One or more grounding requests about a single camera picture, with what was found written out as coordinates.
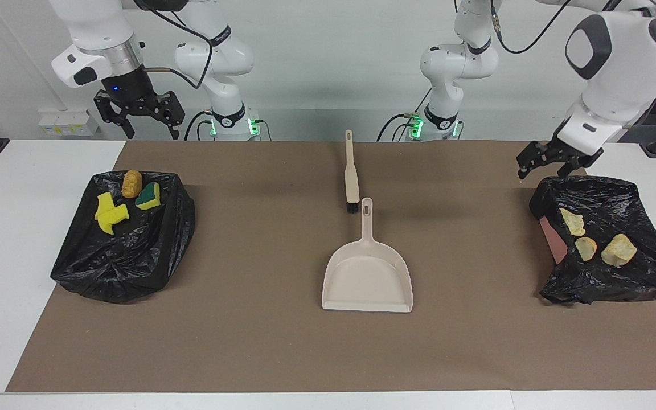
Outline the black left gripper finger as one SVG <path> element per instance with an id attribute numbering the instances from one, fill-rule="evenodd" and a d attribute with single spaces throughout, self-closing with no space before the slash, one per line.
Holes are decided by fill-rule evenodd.
<path id="1" fill-rule="evenodd" d="M 573 171 L 588 166 L 588 158 L 567 158 L 562 167 L 558 170 L 557 175 L 560 178 L 567 178 Z"/>
<path id="2" fill-rule="evenodd" d="M 539 167 L 550 165 L 556 160 L 556 148 L 549 143 L 530 142 L 518 155 L 518 177 L 520 180 Z"/>

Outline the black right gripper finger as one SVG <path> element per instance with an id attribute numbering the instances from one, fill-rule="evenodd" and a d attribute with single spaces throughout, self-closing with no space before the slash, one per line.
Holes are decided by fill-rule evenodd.
<path id="1" fill-rule="evenodd" d="M 174 91 L 157 95 L 157 120 L 167 126 L 172 140 L 177 141 L 179 139 L 179 130 L 184 119 L 184 109 Z"/>
<path id="2" fill-rule="evenodd" d="M 133 139 L 135 130 L 128 120 L 128 110 L 120 107 L 107 91 L 98 91 L 94 96 L 94 104 L 104 122 L 119 126 L 128 140 Z"/>

